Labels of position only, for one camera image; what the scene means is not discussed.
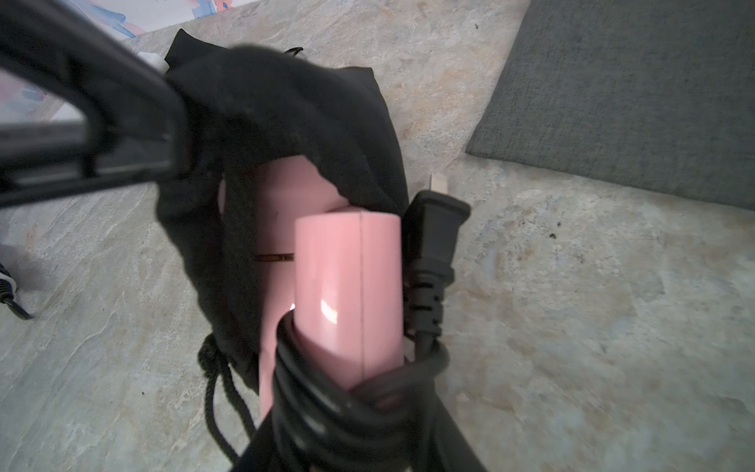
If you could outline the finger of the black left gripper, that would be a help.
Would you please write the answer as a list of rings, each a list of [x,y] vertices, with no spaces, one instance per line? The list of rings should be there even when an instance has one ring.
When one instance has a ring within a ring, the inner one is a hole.
[[[79,120],[2,125],[2,206],[191,170],[189,120],[178,92],[60,2],[2,2],[1,67],[82,113]]]

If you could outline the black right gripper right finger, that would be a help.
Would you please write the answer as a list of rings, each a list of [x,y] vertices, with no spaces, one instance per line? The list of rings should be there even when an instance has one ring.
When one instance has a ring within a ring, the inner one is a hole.
[[[436,421],[430,450],[430,470],[441,472],[486,472],[481,460],[441,402],[436,404]]]

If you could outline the plain black drawstring pouch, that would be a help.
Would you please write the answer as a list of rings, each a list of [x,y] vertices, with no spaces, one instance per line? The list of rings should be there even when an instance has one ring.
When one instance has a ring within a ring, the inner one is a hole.
[[[212,438],[234,465],[271,413],[282,471],[406,468],[410,442],[399,397],[367,400],[357,385],[340,389],[305,353],[292,314],[276,329],[275,403],[260,413],[253,354],[225,296],[224,225],[216,209],[227,167],[306,155],[369,168],[392,201],[406,198],[400,219],[408,205],[403,162],[373,71],[322,68],[295,50],[224,48],[186,31],[175,35],[165,61],[196,125],[197,165],[160,186],[157,216],[212,326],[198,354]]]

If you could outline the pink folding hair dryer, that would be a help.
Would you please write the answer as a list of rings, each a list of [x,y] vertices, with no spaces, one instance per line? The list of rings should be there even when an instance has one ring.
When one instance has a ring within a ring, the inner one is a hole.
[[[259,411],[275,403],[276,329],[287,314],[315,365],[340,387],[401,362],[399,214],[369,168],[289,155],[224,170],[225,296],[248,350]]]

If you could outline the grey fabric drawstring pouch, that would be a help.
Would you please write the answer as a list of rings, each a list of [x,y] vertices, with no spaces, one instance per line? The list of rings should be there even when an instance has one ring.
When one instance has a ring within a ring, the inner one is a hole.
[[[466,151],[753,208],[753,3],[532,2]]]

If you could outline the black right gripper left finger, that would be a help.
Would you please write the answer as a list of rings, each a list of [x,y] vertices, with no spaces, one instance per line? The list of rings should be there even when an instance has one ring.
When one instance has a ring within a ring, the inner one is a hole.
[[[283,466],[273,434],[273,419],[267,414],[249,446],[230,469],[231,472],[281,472]]]

